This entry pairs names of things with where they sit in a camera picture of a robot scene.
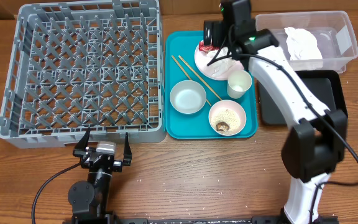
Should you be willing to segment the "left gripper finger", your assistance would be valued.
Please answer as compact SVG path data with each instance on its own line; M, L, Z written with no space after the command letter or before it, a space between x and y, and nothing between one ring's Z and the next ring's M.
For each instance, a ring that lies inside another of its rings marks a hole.
M84 136L80 139L80 141L76 144L75 149L84 151L88 147L88 141L90 138L91 129L88 128L84 134Z
M126 133L125 136L125 143L124 143L124 162L131 162L132 161L132 151L129 144L129 133Z

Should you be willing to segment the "red snack wrapper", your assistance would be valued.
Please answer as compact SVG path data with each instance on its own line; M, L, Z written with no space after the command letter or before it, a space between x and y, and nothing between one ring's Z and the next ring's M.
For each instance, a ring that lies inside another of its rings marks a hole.
M199 42L198 50L200 52L208 53L213 50L218 50L218 47L213 47L212 45L205 45L203 41Z

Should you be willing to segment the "white cup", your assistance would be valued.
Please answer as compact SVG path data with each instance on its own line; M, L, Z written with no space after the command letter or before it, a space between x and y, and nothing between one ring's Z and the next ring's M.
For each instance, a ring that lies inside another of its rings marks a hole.
M244 70L232 72L227 79L227 93L229 97L238 99L250 89L253 84L251 75Z

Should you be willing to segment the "white napkin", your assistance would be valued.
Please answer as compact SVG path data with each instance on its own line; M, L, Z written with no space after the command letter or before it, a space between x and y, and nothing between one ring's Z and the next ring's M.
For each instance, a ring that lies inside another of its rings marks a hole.
M285 33L290 60L318 60L323 58L316 37L311 32L306 29L286 27Z

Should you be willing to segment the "small pink bowl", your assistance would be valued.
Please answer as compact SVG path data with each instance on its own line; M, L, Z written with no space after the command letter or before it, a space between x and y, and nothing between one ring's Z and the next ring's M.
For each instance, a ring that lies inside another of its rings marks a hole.
M245 128L247 115L239 103L221 100L209 110L208 120L212 129L219 135L234 136Z

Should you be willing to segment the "brown food scrap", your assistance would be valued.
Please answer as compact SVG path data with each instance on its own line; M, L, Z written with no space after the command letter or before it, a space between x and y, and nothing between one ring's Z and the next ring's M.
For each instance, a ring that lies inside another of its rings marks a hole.
M216 124L216 131L218 132L227 132L229 130L230 126L223 121Z

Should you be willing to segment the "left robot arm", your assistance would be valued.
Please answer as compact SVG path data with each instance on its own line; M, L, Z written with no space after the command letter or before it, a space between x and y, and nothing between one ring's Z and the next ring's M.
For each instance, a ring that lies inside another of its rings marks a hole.
M125 135L123 159L115 159L116 143L99 142L88 145L90 130L76 144L73 155L80 159L80 166L88 170L86 180L74 183L68 191L68 201L72 206L72 223L120 223L114 212L107 211L112 174L130 166L132 152L129 135Z

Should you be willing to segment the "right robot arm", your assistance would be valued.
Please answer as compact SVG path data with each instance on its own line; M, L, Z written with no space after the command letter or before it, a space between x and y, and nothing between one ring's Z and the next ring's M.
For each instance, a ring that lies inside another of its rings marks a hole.
M221 1L222 21L204 22L204 43L227 47L267 90L289 129L281 156L291 175L290 193L277 223L337 223L318 205L331 173L344 158L347 116L331 111L310 92L287 62L278 40L257 30L250 1Z

